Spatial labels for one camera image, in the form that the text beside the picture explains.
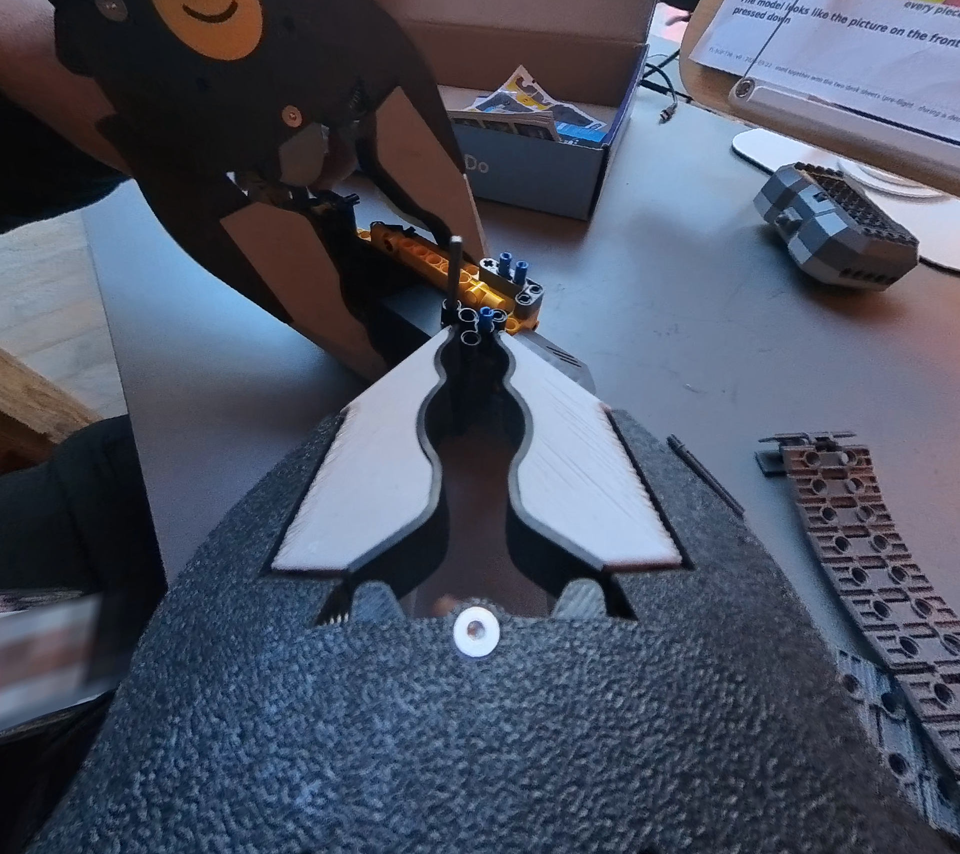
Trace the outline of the black toy axle pin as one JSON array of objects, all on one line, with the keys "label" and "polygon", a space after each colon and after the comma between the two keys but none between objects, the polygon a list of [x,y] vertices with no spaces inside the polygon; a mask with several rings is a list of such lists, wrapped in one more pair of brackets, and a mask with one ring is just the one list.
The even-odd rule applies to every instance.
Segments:
[{"label": "black toy axle pin", "polygon": [[675,435],[666,438],[670,449],[699,477],[723,502],[739,517],[744,518],[745,510],[739,501],[719,482],[691,450]]}]

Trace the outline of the sign board with wooden edge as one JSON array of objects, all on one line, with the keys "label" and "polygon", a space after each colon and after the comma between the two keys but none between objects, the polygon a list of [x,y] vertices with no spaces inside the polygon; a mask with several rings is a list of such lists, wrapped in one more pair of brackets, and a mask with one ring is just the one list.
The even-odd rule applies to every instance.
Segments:
[{"label": "sign board with wooden edge", "polygon": [[958,141],[959,0],[723,0],[692,59]]}]

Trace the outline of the printed colourful leaflet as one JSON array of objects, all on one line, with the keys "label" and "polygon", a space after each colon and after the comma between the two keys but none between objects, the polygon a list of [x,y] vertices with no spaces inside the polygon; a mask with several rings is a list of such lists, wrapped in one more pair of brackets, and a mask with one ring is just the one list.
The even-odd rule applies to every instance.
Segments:
[{"label": "printed colourful leaflet", "polygon": [[460,126],[482,128],[555,143],[598,144],[609,129],[582,107],[552,98],[523,67],[496,91],[464,108],[447,110]]}]

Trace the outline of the person's dark jacket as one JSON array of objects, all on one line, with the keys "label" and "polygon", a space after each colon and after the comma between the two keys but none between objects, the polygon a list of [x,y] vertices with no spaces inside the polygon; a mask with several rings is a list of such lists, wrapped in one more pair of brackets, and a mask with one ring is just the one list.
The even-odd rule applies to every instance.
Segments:
[{"label": "person's dark jacket", "polygon": [[[46,462],[3,476],[1,520],[3,594],[102,594],[122,648],[138,643],[167,581],[128,416],[79,430]],[[2,852],[23,851],[53,813],[113,698],[2,744]]]}]

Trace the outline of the black yellow toy brick vehicle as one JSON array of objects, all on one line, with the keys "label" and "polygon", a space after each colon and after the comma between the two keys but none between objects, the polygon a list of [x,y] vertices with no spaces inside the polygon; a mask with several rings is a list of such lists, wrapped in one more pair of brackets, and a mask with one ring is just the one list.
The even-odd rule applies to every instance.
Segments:
[{"label": "black yellow toy brick vehicle", "polygon": [[[321,193],[306,216],[340,275],[345,305],[361,321],[389,368],[437,335],[449,319],[449,257],[413,227],[356,224],[357,195]],[[548,363],[594,392],[585,363],[536,333],[545,289],[529,277],[529,264],[508,252],[460,260],[458,300],[475,315],[491,315],[487,329],[518,336]]]}]

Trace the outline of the long grey toy track strip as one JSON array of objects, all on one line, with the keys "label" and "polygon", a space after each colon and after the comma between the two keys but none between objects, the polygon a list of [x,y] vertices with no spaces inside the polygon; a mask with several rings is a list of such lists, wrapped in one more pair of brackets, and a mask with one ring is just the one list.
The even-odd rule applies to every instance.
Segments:
[{"label": "long grey toy track strip", "polygon": [[958,776],[933,745],[900,684],[870,660],[829,646],[839,680],[871,744],[923,819],[959,845]]}]

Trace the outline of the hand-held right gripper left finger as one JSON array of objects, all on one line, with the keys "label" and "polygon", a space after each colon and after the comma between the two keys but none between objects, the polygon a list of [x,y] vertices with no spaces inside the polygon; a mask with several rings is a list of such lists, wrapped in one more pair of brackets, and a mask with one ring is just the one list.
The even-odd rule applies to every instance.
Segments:
[{"label": "hand-held right gripper left finger", "polygon": [[441,468],[425,418],[447,380],[440,356],[451,336],[438,333],[344,409],[272,572],[378,580],[405,596],[436,570],[448,534],[434,518]]}]

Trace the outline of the dark grey brick block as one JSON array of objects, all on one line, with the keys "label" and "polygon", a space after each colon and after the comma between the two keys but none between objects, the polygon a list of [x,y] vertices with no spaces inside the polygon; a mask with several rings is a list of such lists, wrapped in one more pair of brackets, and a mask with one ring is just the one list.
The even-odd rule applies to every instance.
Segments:
[{"label": "dark grey brick block", "polygon": [[884,291],[918,264],[917,238],[837,170],[782,166],[753,203],[797,266],[822,283]]}]

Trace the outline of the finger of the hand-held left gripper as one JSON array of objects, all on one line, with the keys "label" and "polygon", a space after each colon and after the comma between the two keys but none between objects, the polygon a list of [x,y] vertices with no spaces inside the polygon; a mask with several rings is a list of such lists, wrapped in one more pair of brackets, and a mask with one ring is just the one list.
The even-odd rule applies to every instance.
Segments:
[{"label": "finger of the hand-held left gripper", "polygon": [[466,258],[479,262],[486,238],[462,164],[400,86],[363,120],[363,172],[405,221],[442,248],[460,236]]},{"label": "finger of the hand-held left gripper", "polygon": [[289,314],[290,325],[368,381],[387,364],[346,308],[340,276],[306,217],[250,203],[221,224]]}]

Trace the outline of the short grey toy track piece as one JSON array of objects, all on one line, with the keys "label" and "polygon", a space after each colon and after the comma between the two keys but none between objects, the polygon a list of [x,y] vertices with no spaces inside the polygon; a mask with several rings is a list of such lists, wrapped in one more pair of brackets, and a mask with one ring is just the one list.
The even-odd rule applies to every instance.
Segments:
[{"label": "short grey toy track piece", "polygon": [[898,680],[933,746],[959,774],[959,619],[886,506],[852,432],[761,439],[761,471],[785,475],[813,554],[851,620]]}]

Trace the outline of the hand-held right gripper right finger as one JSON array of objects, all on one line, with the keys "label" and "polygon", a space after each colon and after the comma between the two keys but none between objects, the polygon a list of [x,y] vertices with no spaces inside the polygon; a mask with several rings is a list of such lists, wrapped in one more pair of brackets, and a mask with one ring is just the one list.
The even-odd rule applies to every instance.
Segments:
[{"label": "hand-held right gripper right finger", "polygon": [[606,406],[520,338],[498,342],[522,434],[508,484],[515,566],[553,597],[575,579],[682,567]]}]

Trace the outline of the black perforated toy beam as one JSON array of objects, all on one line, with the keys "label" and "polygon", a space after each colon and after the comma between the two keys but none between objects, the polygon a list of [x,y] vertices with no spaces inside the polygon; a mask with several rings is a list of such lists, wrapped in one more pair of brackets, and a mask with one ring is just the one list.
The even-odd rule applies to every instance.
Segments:
[{"label": "black perforated toy beam", "polygon": [[450,344],[442,351],[446,371],[449,426],[454,436],[476,424],[489,425],[502,416],[503,378],[507,357],[498,340],[508,314],[502,309],[478,309],[445,302],[442,321],[452,331]]}]

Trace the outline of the grey desk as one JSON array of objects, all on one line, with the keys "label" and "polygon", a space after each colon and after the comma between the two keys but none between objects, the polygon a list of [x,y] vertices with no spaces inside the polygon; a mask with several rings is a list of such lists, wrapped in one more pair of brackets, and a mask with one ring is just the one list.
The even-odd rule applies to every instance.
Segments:
[{"label": "grey desk", "polygon": [[[885,294],[832,293],[770,240],[736,157],[742,126],[641,89],[590,222],[486,200],[493,252],[530,262],[539,331],[584,361],[601,398],[675,435],[738,500],[831,643],[829,608],[782,478],[777,433],[851,430],[921,572],[958,612],[958,278],[918,266]],[[82,214],[174,577],[280,458],[363,385],[195,265],[128,182]]]}]

